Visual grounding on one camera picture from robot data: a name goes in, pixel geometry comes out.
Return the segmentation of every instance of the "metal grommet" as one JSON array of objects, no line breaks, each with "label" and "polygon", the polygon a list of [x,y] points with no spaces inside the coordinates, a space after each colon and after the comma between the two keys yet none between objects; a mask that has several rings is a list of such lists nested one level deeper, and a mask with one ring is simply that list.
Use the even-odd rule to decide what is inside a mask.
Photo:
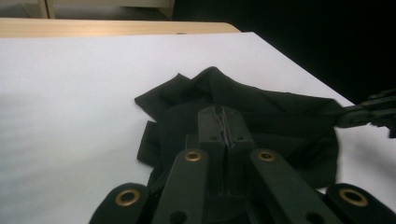
[{"label": "metal grommet", "polygon": [[126,189],[116,197],[116,204],[122,207],[129,206],[139,201],[140,192],[137,189]]},{"label": "metal grommet", "polygon": [[275,154],[269,151],[259,152],[258,157],[262,161],[274,161],[276,158]]},{"label": "metal grommet", "polygon": [[199,161],[201,158],[202,155],[198,152],[189,152],[184,155],[184,159],[186,159],[186,161]]},{"label": "metal grommet", "polygon": [[369,204],[367,198],[354,189],[340,189],[339,194],[344,201],[353,205],[364,207]]}]

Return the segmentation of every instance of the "wooden surface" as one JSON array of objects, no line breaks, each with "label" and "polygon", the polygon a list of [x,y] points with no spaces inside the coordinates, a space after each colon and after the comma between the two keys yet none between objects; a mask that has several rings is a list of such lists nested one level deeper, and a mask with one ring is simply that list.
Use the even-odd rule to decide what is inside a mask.
[{"label": "wooden surface", "polygon": [[0,19],[0,37],[239,33],[222,22]]}]

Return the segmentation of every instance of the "black cloth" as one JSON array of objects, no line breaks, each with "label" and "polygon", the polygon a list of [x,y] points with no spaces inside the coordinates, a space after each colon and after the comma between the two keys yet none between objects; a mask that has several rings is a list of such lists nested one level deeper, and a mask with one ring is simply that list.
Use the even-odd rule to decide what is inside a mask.
[{"label": "black cloth", "polygon": [[338,144],[333,126],[343,107],[333,99],[263,91],[209,67],[189,79],[177,75],[135,98],[149,121],[137,158],[154,167],[148,187],[161,190],[186,135],[197,134],[198,112],[228,106],[241,112],[258,147],[280,153],[313,188],[334,183]]}]

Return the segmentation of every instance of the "white tabletop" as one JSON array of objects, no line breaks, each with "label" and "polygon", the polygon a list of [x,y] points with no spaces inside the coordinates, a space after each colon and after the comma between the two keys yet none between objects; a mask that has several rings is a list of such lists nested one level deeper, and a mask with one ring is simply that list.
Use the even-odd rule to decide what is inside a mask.
[{"label": "white tabletop", "polygon": [[[136,160],[147,116],[134,98],[208,66],[268,91],[351,105],[254,34],[0,39],[0,218],[87,223],[116,186],[146,184]],[[396,140],[337,130],[339,181],[396,210]]]}]

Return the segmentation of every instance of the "dark background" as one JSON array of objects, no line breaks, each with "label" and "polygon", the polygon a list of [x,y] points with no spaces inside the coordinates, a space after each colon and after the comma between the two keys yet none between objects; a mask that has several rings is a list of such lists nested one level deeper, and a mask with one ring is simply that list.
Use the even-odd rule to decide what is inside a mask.
[{"label": "dark background", "polygon": [[225,21],[254,32],[358,104],[396,88],[392,0],[176,0],[174,21]]}]

